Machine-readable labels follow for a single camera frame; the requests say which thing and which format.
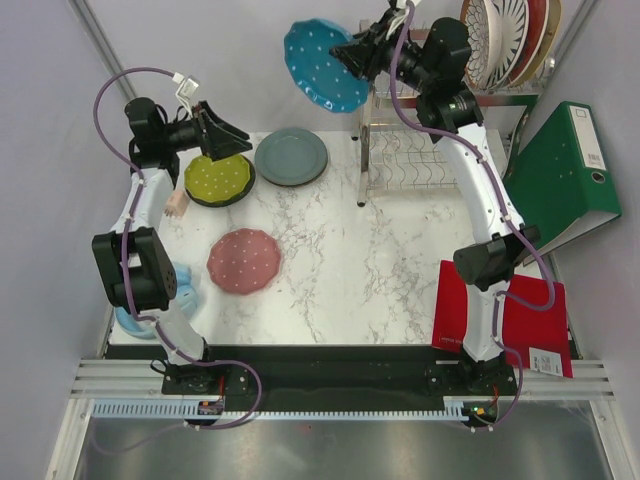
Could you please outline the blue polka dot plate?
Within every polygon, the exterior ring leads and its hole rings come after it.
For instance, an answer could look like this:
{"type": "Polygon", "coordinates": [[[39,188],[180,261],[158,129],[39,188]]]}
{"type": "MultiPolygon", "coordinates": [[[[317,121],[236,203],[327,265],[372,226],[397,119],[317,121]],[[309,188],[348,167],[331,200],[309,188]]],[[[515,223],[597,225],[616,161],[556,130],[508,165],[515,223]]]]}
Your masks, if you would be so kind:
{"type": "Polygon", "coordinates": [[[353,36],[319,18],[296,21],[284,37],[284,59],[296,86],[315,105],[331,113],[353,113],[367,101],[369,84],[354,77],[330,54],[353,36]]]}

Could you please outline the dark plate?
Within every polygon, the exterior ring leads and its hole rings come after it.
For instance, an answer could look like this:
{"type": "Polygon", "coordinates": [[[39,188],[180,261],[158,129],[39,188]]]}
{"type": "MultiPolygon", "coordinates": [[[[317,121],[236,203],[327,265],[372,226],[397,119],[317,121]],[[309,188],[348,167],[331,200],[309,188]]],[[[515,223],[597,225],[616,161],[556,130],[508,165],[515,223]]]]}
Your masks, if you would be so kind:
{"type": "Polygon", "coordinates": [[[195,196],[193,196],[189,192],[188,189],[186,189],[186,194],[188,195],[190,200],[194,201],[198,205],[201,205],[201,206],[207,207],[207,208],[223,208],[223,207],[228,207],[228,206],[230,206],[230,205],[232,205],[232,204],[234,204],[236,202],[239,202],[240,200],[244,199],[250,193],[250,191],[253,189],[255,181],[256,181],[256,171],[255,171],[254,165],[250,161],[248,161],[247,164],[249,166],[249,172],[250,172],[249,181],[247,182],[246,186],[239,193],[236,193],[236,194],[232,195],[227,200],[207,202],[207,201],[201,200],[201,199],[196,198],[195,196]]]}

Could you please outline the brown-rimmed petal pattern plate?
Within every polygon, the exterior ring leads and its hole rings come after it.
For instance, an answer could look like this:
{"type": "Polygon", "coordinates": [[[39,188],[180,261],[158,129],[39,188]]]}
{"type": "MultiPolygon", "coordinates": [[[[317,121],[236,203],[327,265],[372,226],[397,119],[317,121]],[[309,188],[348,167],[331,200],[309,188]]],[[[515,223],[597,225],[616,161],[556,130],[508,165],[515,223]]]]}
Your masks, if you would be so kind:
{"type": "Polygon", "coordinates": [[[468,31],[471,56],[466,66],[467,83],[476,89],[485,89],[498,62],[502,32],[500,16],[490,0],[464,1],[460,21],[468,31]]]}

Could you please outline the white plate with blue stripes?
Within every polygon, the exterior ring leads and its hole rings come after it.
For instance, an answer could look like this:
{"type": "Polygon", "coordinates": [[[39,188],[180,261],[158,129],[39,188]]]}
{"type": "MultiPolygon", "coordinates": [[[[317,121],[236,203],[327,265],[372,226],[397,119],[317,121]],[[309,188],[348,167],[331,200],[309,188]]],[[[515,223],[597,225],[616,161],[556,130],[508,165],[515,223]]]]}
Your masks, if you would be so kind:
{"type": "Polygon", "coordinates": [[[523,51],[529,27],[529,5],[524,0],[484,1],[489,59],[478,86],[482,89],[506,84],[523,51]]]}

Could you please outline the red plate with teal flower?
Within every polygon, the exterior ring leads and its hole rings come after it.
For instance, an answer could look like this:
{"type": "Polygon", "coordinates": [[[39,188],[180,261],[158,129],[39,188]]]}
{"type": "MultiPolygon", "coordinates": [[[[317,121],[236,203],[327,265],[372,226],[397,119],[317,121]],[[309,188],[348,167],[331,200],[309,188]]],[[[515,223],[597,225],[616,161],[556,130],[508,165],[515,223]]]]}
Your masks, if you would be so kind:
{"type": "Polygon", "coordinates": [[[548,0],[528,0],[529,22],[523,49],[509,74],[509,86],[520,85],[524,81],[526,70],[532,64],[547,26],[549,17],[548,0]]]}

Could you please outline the green polka dot plate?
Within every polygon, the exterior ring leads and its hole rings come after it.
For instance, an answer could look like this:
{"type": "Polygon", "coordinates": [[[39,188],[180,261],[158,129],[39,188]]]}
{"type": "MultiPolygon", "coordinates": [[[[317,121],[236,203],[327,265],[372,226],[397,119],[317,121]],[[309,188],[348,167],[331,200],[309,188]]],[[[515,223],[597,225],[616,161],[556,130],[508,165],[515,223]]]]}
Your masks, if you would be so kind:
{"type": "Polygon", "coordinates": [[[205,204],[231,201],[246,190],[250,181],[250,162],[240,154],[220,160],[200,155],[184,171],[187,193],[194,201],[205,204]]]}

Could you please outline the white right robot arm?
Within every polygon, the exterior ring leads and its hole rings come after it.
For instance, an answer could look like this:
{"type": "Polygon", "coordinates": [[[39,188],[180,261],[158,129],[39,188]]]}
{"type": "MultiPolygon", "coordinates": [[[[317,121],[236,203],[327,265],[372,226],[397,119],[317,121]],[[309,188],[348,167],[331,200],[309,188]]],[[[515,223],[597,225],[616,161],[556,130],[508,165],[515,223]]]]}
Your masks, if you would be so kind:
{"type": "Polygon", "coordinates": [[[390,8],[380,20],[331,49],[358,79],[381,73],[414,89],[416,121],[407,126],[430,135],[453,170],[466,202],[474,242],[455,251],[454,265],[467,286],[467,328],[462,348],[470,360],[458,368],[467,392],[494,381],[488,362],[501,356],[502,304],[516,267],[539,238],[512,204],[492,158],[476,96],[464,81],[471,55],[468,29],[459,20],[437,19],[422,45],[408,38],[409,19],[390,8]]]}

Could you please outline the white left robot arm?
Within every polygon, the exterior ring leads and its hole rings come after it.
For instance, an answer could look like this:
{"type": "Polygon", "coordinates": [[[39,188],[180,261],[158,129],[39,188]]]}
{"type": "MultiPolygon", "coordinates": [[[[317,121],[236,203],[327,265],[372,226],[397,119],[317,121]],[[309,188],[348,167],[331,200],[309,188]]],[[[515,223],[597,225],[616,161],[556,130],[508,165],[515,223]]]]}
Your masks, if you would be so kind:
{"type": "Polygon", "coordinates": [[[188,199],[220,208],[244,199],[254,186],[255,169],[245,156],[252,144],[205,101],[174,120],[147,97],[132,100],[124,112],[133,137],[119,157],[130,169],[131,190],[119,220],[93,238],[92,252],[111,305],[152,329],[171,362],[190,363],[185,382],[208,393],[218,385],[220,371],[206,360],[206,341],[177,304],[177,274],[158,228],[184,173],[181,152],[199,150],[205,167],[204,181],[190,183],[188,199]]]}

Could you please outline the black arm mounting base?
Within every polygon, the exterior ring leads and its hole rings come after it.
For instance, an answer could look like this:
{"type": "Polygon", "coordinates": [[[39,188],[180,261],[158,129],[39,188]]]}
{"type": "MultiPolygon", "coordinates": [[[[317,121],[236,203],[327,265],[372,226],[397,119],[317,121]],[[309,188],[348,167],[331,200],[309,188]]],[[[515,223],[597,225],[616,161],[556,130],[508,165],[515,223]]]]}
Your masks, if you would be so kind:
{"type": "Polygon", "coordinates": [[[217,395],[247,409],[280,406],[433,406],[447,396],[515,394],[503,356],[475,366],[431,346],[217,346],[208,368],[163,362],[165,394],[217,395]]]}

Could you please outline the steel two-tier dish rack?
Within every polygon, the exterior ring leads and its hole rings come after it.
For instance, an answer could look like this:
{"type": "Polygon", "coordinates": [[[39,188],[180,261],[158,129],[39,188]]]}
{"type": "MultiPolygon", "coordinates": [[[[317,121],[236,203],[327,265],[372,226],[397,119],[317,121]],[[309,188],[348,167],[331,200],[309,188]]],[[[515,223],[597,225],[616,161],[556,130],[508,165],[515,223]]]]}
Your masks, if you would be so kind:
{"type": "MultiPolygon", "coordinates": [[[[484,117],[488,144],[500,176],[515,159],[527,120],[556,67],[549,55],[518,86],[501,86],[474,95],[484,117]]],[[[426,133],[397,118],[391,102],[389,75],[381,73],[371,85],[359,118],[361,180],[359,201],[380,191],[455,188],[452,168],[426,133]]]]}

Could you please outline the pink cube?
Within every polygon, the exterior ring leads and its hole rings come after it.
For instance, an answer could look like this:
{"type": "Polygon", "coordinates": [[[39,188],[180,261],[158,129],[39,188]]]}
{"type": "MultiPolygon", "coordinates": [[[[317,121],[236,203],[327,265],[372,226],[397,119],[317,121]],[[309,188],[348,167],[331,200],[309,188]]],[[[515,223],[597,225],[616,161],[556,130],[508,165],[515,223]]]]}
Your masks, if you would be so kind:
{"type": "Polygon", "coordinates": [[[184,190],[175,190],[165,204],[164,214],[171,218],[182,218],[189,203],[190,198],[184,190]]]}

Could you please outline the grey-blue ceramic plate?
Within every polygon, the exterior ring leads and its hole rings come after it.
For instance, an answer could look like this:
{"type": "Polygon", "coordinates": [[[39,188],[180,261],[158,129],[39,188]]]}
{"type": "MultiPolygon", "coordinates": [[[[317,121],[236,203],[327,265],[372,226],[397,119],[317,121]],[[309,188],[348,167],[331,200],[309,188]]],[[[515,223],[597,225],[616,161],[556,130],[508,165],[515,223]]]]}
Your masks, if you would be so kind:
{"type": "Polygon", "coordinates": [[[256,171],[272,184],[296,187],[317,179],[329,163],[325,143],[306,129],[277,130],[262,139],[255,151],[256,171]]]}

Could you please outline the light blue headphones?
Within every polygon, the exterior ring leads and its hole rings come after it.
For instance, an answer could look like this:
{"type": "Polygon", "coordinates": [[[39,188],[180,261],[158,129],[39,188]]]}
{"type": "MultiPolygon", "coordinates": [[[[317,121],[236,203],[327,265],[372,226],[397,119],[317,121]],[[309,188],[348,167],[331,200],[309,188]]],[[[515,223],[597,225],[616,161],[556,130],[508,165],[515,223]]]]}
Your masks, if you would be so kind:
{"type": "MultiPolygon", "coordinates": [[[[187,265],[172,263],[177,282],[176,302],[185,318],[190,321],[199,307],[199,295],[192,285],[192,270],[187,265]]],[[[120,327],[131,337],[151,340],[155,337],[152,328],[136,322],[122,307],[115,308],[115,318],[120,327]]]]}

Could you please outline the cream plate with bird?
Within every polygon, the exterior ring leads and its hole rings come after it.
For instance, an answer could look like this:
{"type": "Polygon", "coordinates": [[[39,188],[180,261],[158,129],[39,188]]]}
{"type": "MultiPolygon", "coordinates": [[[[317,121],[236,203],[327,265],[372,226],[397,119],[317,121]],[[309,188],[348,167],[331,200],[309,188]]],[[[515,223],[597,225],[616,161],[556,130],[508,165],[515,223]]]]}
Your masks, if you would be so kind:
{"type": "Polygon", "coordinates": [[[554,44],[560,22],[562,18],[562,2],[551,0],[548,1],[547,20],[544,33],[540,36],[540,45],[537,47],[535,54],[531,57],[524,72],[513,83],[513,86],[523,85],[525,82],[532,80],[542,65],[546,61],[554,44]]]}

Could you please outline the red folder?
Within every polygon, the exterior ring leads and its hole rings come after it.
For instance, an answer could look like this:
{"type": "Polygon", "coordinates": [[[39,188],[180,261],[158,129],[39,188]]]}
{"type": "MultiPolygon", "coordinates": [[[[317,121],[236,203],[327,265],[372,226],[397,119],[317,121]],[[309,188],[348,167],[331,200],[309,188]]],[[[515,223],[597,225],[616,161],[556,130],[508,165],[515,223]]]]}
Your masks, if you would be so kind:
{"type": "MultiPolygon", "coordinates": [[[[504,307],[503,339],[519,352],[526,369],[571,378],[568,320],[564,285],[554,284],[555,302],[542,312],[512,298],[504,307]]],[[[458,353],[467,329],[467,289],[454,263],[440,263],[431,345],[458,353]]]]}

